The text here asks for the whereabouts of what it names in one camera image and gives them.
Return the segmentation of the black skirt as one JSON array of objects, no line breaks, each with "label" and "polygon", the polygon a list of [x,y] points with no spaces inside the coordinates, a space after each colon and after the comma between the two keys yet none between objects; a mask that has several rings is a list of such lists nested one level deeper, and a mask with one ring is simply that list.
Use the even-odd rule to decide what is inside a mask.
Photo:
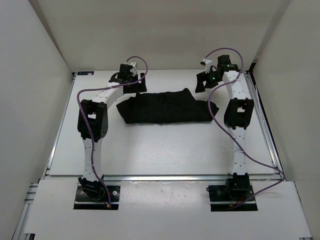
[{"label": "black skirt", "polygon": [[137,93],[116,105],[126,124],[185,124],[213,120],[219,108],[196,100],[185,88],[176,92]]}]

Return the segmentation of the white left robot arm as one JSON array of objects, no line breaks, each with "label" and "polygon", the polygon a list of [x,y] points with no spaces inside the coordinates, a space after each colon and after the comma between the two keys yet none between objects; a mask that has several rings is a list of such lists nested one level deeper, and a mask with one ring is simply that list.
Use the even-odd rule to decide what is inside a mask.
[{"label": "white left robot arm", "polygon": [[146,92],[146,72],[139,74],[136,62],[125,62],[111,76],[108,85],[80,90],[77,130],[84,145],[84,174],[78,179],[83,191],[94,201],[111,207],[111,194],[102,172],[102,143],[109,129],[108,109],[124,94]]}]

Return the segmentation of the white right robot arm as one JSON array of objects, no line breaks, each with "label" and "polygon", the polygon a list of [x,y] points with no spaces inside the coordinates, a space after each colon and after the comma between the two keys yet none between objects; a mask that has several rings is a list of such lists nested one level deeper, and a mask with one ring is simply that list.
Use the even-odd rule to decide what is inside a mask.
[{"label": "white right robot arm", "polygon": [[231,135],[232,165],[224,185],[212,185],[207,188],[212,202],[238,201],[250,191],[250,180],[246,166],[246,156],[243,147],[247,127],[251,122],[254,101],[244,90],[245,76],[236,64],[232,64],[229,55],[217,58],[217,67],[211,60],[204,58],[200,64],[204,71],[196,75],[196,93],[212,89],[222,82],[226,87],[229,102],[226,107],[223,122]]}]

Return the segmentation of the blue left corner label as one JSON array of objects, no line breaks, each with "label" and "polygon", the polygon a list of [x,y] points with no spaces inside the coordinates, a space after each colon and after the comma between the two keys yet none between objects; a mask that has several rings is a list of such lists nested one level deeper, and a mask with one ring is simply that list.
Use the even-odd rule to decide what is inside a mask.
[{"label": "blue left corner label", "polygon": [[94,71],[78,71],[78,76],[92,76],[94,75]]}]

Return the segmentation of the white front cover panel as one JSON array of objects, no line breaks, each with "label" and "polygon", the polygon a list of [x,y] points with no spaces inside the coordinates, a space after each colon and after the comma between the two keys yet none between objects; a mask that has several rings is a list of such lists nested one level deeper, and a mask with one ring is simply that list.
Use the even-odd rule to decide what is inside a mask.
[{"label": "white front cover panel", "polygon": [[39,183],[24,232],[37,240],[298,240],[311,237],[296,187],[256,197],[256,211],[211,211],[206,182],[120,185],[117,210],[77,210],[74,179]]}]

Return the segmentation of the aluminium right side rail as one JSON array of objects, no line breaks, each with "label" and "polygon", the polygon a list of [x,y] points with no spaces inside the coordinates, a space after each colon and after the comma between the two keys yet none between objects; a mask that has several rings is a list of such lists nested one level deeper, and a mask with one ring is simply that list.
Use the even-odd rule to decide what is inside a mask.
[{"label": "aluminium right side rail", "polygon": [[260,124],[260,128],[265,139],[269,154],[271,156],[272,165],[276,167],[278,170],[285,173],[283,169],[283,165],[281,163],[281,159],[273,138],[273,134],[269,125],[269,121],[263,106],[263,102],[259,93],[259,89],[254,76],[254,69],[257,64],[257,60],[254,60],[249,69],[245,71],[246,73],[246,81],[251,97],[255,103],[255,111],[257,114],[257,118]]}]

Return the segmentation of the aluminium rail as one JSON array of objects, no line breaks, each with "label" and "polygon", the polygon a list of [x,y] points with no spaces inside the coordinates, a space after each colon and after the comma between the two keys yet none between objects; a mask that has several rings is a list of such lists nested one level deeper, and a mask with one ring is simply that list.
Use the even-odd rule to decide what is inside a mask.
[{"label": "aluminium rail", "polygon": [[105,182],[225,181],[227,175],[105,175]]},{"label": "aluminium rail", "polygon": [[265,139],[269,154],[271,156],[272,165],[276,167],[278,170],[285,173],[283,169],[283,165],[281,163],[281,159],[273,138],[273,134],[269,125],[269,121],[263,106],[263,102],[259,93],[259,89],[254,76],[254,69],[257,64],[257,60],[254,60],[249,69],[245,71],[246,73],[246,81],[251,97],[255,103],[255,111],[257,114],[257,118],[260,124],[260,128]]}]

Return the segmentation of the aluminium front rail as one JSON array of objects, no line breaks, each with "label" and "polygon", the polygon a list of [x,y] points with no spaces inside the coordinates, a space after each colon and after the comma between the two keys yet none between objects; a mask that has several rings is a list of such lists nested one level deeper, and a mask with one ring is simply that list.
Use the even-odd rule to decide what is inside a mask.
[{"label": "aluminium front rail", "polygon": [[105,182],[225,181],[227,175],[105,175]]}]

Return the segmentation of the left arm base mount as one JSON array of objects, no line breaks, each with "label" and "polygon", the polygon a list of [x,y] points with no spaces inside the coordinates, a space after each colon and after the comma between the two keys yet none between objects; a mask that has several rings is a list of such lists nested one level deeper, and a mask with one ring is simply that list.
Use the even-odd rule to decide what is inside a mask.
[{"label": "left arm base mount", "polygon": [[110,202],[105,188],[99,188],[98,193],[85,190],[80,184],[77,185],[73,209],[74,210],[118,210],[121,194],[120,185],[107,186]]}]

